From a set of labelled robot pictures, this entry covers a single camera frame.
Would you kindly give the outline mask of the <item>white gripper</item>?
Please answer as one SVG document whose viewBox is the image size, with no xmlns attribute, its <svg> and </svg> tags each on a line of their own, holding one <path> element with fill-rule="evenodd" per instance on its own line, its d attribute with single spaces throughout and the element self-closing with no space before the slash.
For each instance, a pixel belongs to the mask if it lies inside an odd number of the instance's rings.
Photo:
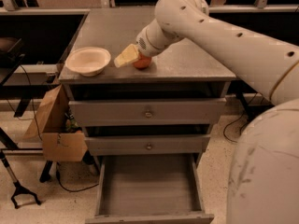
<svg viewBox="0 0 299 224">
<path fill-rule="evenodd" d="M 146 57 L 154 57 L 164 52 L 169 46 L 181 40 L 181 37 L 168 33 L 160 24 L 153 20 L 142 29 L 136 37 L 136 45 L 130 44 L 114 59 L 116 67 L 120 68 L 134 63 L 139 59 L 139 51 Z"/>
</svg>

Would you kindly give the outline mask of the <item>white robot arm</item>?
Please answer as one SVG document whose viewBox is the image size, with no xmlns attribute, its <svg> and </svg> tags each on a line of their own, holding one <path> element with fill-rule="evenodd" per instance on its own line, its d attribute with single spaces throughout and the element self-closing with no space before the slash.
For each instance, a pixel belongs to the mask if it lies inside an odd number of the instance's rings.
<svg viewBox="0 0 299 224">
<path fill-rule="evenodd" d="M 140 63 L 183 38 L 273 104 L 237 141 L 226 223 L 299 224 L 299 48 L 209 17 L 205 0 L 158 0 L 153 21 L 114 64 Z"/>
</svg>

